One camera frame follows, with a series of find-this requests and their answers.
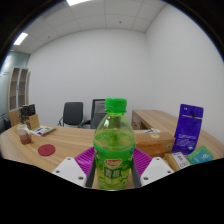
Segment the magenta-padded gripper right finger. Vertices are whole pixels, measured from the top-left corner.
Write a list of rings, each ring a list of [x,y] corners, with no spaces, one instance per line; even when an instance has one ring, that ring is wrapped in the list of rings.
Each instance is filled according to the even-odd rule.
[[[132,178],[136,188],[143,187],[173,173],[161,157],[152,158],[138,148],[134,149]]]

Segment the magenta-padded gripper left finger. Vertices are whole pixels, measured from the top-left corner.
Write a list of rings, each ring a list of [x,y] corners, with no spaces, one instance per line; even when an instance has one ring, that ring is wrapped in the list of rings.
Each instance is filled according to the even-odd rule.
[[[91,188],[95,175],[94,152],[91,147],[76,157],[66,157],[53,174],[81,187]]]

